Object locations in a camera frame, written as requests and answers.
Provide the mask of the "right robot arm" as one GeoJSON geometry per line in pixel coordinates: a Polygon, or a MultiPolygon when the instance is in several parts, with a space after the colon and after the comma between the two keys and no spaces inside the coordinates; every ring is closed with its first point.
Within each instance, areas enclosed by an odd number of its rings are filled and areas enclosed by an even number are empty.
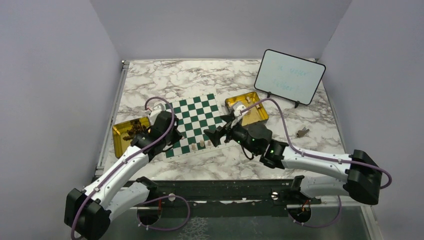
{"type": "Polygon", "coordinates": [[[244,150],[259,156],[259,161],[271,169],[297,169],[320,174],[319,177],[298,176],[288,190],[289,199],[300,204],[306,199],[322,196],[349,196],[366,204],[379,203],[383,171],[362,150],[352,154],[329,154],[307,151],[272,138],[273,133],[263,123],[242,126],[229,115],[221,116],[226,124],[206,129],[204,134],[217,147],[221,138],[235,141],[244,150]]]}

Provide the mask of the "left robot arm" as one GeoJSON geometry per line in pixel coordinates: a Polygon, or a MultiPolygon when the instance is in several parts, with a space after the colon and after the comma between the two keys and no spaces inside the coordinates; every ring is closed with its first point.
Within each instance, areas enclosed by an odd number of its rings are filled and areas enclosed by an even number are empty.
{"type": "Polygon", "coordinates": [[[143,178],[127,189],[122,187],[145,167],[165,146],[178,142],[178,120],[173,111],[154,110],[149,116],[152,125],[136,135],[125,153],[101,177],[82,190],[72,189],[65,202],[64,223],[71,228],[71,239],[98,240],[111,222],[131,207],[157,200],[154,183],[143,178]]]}

